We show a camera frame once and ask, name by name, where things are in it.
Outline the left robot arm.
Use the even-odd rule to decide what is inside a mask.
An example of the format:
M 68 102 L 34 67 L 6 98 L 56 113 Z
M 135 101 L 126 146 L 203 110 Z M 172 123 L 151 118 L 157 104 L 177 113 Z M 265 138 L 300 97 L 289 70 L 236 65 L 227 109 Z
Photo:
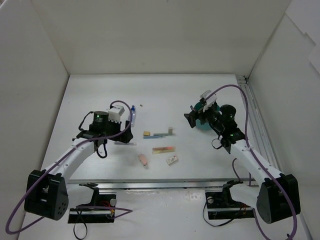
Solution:
M 133 138 L 131 122 L 110 118 L 111 112 L 96 111 L 88 130 L 81 129 L 64 155 L 43 170 L 33 170 L 28 176 L 24 210 L 44 218 L 60 220 L 68 209 L 85 206 L 89 210 L 100 204 L 95 183 L 71 185 L 69 180 L 79 166 L 98 153 L 108 141 L 129 143 Z

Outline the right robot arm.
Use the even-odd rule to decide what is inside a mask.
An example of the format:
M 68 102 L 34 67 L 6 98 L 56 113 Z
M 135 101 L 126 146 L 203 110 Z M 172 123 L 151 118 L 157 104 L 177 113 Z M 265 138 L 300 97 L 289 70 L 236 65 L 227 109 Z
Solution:
M 235 115 L 232 105 L 218 107 L 216 103 L 209 108 L 192 108 L 184 114 L 191 128 L 196 126 L 197 120 L 208 123 L 221 138 L 221 147 L 248 170 L 259 186 L 255 189 L 242 181 L 229 181 L 223 186 L 222 202 L 227 206 L 237 202 L 246 204 L 267 224 L 298 215 L 301 205 L 297 179 L 274 168 L 250 146 L 235 122 Z

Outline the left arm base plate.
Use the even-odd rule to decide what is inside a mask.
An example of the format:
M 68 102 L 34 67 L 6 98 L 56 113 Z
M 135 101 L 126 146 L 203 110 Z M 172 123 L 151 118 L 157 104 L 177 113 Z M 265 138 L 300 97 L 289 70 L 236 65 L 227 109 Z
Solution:
M 82 209 L 71 208 L 68 213 L 68 224 L 109 224 L 114 223 L 116 210 L 114 208 L 117 204 L 117 195 L 115 192 L 101 194 L 98 196 L 95 206 Z

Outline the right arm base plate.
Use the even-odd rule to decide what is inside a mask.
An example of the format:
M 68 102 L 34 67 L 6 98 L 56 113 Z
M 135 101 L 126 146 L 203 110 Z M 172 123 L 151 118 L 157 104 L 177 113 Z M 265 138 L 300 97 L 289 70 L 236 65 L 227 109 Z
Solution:
M 239 201 L 227 203 L 221 190 L 206 191 L 205 199 L 204 213 L 209 220 L 227 221 L 254 218 L 254 213 L 250 206 Z

